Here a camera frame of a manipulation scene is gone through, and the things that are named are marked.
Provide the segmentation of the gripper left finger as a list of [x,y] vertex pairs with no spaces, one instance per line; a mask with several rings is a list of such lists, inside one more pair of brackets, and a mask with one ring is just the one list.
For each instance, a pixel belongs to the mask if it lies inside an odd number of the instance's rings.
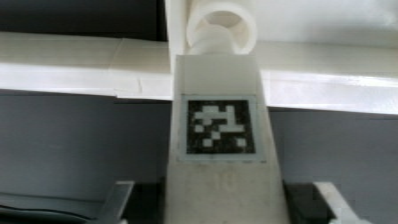
[[164,186],[118,181],[88,224],[164,224]]

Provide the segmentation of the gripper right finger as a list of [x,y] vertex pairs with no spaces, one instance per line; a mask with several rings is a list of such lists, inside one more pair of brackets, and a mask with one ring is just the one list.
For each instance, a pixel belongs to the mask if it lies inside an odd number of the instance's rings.
[[374,224],[349,205],[331,182],[285,184],[292,224]]

